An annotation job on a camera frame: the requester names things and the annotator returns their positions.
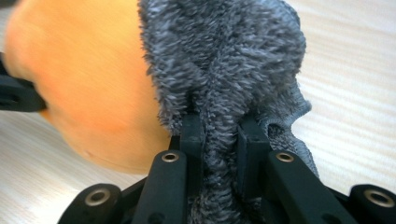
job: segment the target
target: fuzzy textile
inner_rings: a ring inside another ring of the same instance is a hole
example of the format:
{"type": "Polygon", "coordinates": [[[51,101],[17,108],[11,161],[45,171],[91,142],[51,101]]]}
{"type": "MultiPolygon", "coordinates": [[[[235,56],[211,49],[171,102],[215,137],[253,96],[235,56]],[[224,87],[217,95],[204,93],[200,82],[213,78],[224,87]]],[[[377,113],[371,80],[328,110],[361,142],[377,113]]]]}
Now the fuzzy textile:
{"type": "Polygon", "coordinates": [[[205,130],[205,181],[190,223],[263,223],[260,202],[235,193],[238,121],[256,116],[273,149],[297,153],[317,175],[291,124],[310,109],[296,84],[305,39],[296,12],[279,0],[142,0],[142,38],[160,103],[179,134],[193,109],[205,130]]]}

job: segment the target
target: wooden table surface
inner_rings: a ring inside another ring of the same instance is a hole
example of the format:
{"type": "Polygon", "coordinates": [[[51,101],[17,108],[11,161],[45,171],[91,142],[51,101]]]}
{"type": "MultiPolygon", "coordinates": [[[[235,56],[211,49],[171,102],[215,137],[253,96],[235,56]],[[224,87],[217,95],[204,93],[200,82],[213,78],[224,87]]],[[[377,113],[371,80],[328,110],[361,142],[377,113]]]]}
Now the wooden table surface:
{"type": "MultiPolygon", "coordinates": [[[[312,150],[325,185],[396,192],[396,1],[288,2],[307,38],[298,80],[313,105],[294,134],[312,150]]],[[[0,51],[12,3],[0,3],[0,51]]],[[[0,112],[0,223],[56,223],[88,186],[124,189],[141,178],[84,161],[37,114],[0,112]]]]}

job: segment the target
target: black plastic bracket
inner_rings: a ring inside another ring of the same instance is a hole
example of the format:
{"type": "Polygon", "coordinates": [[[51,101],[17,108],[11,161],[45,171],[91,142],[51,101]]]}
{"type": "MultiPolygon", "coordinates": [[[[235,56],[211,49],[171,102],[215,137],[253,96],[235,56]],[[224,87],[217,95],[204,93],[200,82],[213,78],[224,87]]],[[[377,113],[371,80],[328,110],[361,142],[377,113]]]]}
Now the black plastic bracket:
{"type": "Polygon", "coordinates": [[[253,116],[244,117],[238,127],[236,144],[238,192],[245,199],[262,196],[259,185],[260,163],[271,151],[268,138],[253,116]]]}
{"type": "Polygon", "coordinates": [[[396,221],[396,195],[378,186],[354,186],[342,204],[361,224],[393,224],[396,221]]]}
{"type": "Polygon", "coordinates": [[[195,197],[198,195],[204,180],[203,128],[199,116],[196,114],[184,116],[182,124],[179,149],[186,153],[189,161],[187,164],[187,194],[190,197],[195,197]]]}
{"type": "Polygon", "coordinates": [[[273,219],[269,223],[357,223],[297,155],[272,151],[262,168],[262,211],[273,219]]]}
{"type": "Polygon", "coordinates": [[[132,224],[187,223],[187,157],[178,150],[159,153],[151,165],[132,224]]]}
{"type": "Polygon", "coordinates": [[[120,223],[121,191],[117,186],[97,184],[84,189],[64,211],[59,224],[120,223]]]}
{"type": "Polygon", "coordinates": [[[0,110],[36,112],[46,108],[32,82],[11,77],[0,58],[0,110]]]}

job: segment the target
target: gray fuzzy sock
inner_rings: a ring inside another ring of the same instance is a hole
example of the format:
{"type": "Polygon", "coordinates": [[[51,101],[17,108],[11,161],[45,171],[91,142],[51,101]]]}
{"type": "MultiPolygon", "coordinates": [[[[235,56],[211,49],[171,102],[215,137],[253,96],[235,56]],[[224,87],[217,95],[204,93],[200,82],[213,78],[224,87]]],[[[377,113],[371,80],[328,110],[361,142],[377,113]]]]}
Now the gray fuzzy sock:
{"type": "Polygon", "coordinates": [[[178,135],[192,108],[205,130],[205,181],[189,222],[262,223],[259,201],[241,201],[233,187],[242,117],[256,115],[273,149],[318,173],[290,131],[310,108],[295,80],[305,52],[296,12],[280,0],[141,0],[140,16],[161,123],[178,135]]]}

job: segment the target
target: orange ball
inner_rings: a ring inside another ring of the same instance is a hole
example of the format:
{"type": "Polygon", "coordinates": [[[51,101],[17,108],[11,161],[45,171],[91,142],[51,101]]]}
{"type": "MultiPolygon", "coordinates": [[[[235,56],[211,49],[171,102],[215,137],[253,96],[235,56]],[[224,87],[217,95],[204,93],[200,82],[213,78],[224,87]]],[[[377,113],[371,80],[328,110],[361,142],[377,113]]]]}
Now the orange ball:
{"type": "Polygon", "coordinates": [[[6,29],[8,72],[35,83],[42,115],[83,158],[144,174],[167,149],[143,59],[137,0],[23,0],[6,29]]]}

